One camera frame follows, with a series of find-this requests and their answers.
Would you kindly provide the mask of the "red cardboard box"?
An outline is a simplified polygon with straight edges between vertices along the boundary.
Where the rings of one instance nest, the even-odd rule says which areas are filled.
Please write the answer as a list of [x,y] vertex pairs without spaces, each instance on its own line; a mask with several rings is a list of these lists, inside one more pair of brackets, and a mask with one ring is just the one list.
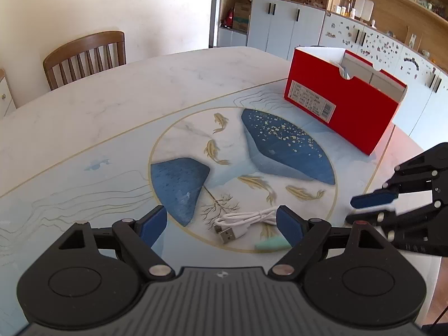
[[404,82],[348,49],[312,46],[295,49],[284,99],[370,155],[406,91]]

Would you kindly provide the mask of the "blue fish pattern placemat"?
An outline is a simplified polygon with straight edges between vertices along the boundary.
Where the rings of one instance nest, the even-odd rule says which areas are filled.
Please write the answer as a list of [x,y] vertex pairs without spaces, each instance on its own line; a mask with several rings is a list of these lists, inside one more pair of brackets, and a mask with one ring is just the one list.
[[70,226],[108,228],[162,205],[167,226],[153,248],[177,277],[101,335],[347,335],[346,326],[312,315],[292,286],[268,280],[286,253],[277,228],[257,223],[224,244],[214,221],[285,205],[341,226],[352,197],[377,189],[421,148],[390,126],[365,155],[286,102],[284,87],[174,109],[3,195],[1,333],[43,333],[28,325],[17,283]]

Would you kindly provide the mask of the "white drawer sideboard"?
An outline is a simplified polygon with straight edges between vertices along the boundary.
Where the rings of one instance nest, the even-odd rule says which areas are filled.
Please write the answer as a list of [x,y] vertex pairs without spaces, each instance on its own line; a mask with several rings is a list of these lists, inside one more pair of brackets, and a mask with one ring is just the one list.
[[0,69],[0,119],[8,116],[16,110],[15,102],[9,90],[6,74]]

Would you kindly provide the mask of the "wooden chair far side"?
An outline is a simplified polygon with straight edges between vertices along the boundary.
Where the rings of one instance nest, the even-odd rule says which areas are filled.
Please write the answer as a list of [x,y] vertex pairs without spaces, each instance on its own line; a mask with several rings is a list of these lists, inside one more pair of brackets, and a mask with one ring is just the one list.
[[103,31],[70,41],[43,60],[50,90],[126,64],[125,33]]

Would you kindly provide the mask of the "white cabinet unit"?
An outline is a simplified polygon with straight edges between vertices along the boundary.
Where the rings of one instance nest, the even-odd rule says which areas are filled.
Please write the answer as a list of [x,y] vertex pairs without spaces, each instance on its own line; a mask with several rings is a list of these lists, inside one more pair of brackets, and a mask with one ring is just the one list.
[[[251,5],[247,32],[232,28],[236,2]],[[358,54],[407,85],[396,126],[422,149],[447,140],[447,0],[216,0],[213,14],[221,47]]]

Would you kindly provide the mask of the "cardboard box on shelf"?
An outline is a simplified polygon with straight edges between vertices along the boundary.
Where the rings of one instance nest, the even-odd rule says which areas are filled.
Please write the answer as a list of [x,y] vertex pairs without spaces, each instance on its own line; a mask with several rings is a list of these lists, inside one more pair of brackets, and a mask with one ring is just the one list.
[[251,5],[236,2],[233,10],[232,28],[237,31],[248,31]]

